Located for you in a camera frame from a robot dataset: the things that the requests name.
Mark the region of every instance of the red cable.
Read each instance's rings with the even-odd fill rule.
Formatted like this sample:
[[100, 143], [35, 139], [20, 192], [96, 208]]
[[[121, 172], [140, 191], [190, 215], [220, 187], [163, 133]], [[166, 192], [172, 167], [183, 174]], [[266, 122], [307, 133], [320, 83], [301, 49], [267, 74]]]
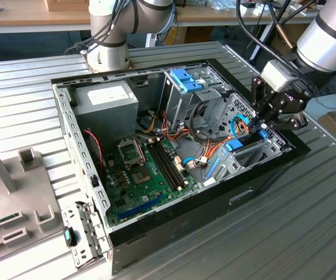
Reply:
[[84, 129], [86, 133], [88, 133], [93, 139], [96, 141], [97, 146], [98, 146], [98, 151], [99, 151], [99, 158], [100, 158], [100, 171], [102, 173], [102, 168], [103, 168], [103, 155], [102, 155], [102, 150], [100, 149], [100, 144], [98, 139], [95, 137], [94, 134], [92, 134], [89, 130]]

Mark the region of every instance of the wire bundle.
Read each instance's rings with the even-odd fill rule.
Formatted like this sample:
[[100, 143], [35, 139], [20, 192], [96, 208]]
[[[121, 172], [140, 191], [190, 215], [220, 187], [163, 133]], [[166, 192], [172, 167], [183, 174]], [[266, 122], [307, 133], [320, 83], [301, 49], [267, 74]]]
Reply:
[[110, 32], [116, 25], [121, 10], [123, 9], [125, 3], [126, 0], [115, 0], [111, 19], [92, 37], [80, 42], [76, 42], [72, 47], [67, 48], [64, 54], [67, 54], [73, 49], [77, 50], [79, 48], [89, 48], [90, 46], [94, 45], [94, 43], [96, 43], [96, 45], [89, 51], [92, 51], [95, 48], [97, 48], [102, 43], [101, 41], [105, 40], [110, 35]]
[[170, 134], [169, 133], [169, 128], [168, 128], [168, 123], [167, 123], [167, 115], [166, 112], [163, 111], [163, 124], [162, 124], [162, 133], [165, 137], [167, 137], [169, 140], [171, 141], [177, 141], [179, 140], [181, 137], [188, 135], [189, 129], [184, 128], [181, 130], [177, 130], [177, 132], [175, 134]]
[[151, 122], [150, 127], [149, 127], [148, 129], [144, 130], [143, 133], [149, 133], [149, 132], [151, 132], [151, 131], [154, 129], [155, 120], [156, 120], [157, 118], [158, 118], [158, 117], [155, 116], [155, 115], [152, 117], [152, 122]]

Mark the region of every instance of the orange wire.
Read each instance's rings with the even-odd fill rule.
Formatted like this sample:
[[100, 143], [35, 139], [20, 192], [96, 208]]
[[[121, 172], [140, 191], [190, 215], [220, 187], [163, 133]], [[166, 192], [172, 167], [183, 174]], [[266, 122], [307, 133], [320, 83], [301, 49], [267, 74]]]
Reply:
[[243, 121], [240, 121], [239, 123], [242, 125], [242, 127], [243, 127], [248, 133], [250, 133], [250, 130], [248, 129], [247, 125], [246, 125]]

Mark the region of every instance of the blue cable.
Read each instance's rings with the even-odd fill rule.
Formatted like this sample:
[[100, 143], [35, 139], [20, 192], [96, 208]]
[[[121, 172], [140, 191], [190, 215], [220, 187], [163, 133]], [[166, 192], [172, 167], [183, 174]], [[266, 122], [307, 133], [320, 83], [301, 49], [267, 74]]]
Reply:
[[188, 157], [188, 158], [186, 158], [186, 159], [184, 159], [183, 161], [182, 161], [182, 163], [183, 163], [183, 165], [186, 165], [186, 163], [188, 163], [189, 161], [191, 161], [191, 160], [194, 160], [194, 159], [196, 159], [196, 158], [194, 158], [194, 157]]
[[236, 136], [236, 130], [235, 130], [235, 124], [236, 124], [236, 118], [240, 118], [246, 125], [250, 123], [249, 119], [245, 115], [236, 114], [232, 121], [230, 122], [230, 130], [232, 131], [233, 136]]
[[160, 35], [160, 39], [158, 39], [158, 42], [161, 43], [162, 42], [162, 38], [164, 38], [164, 32]]

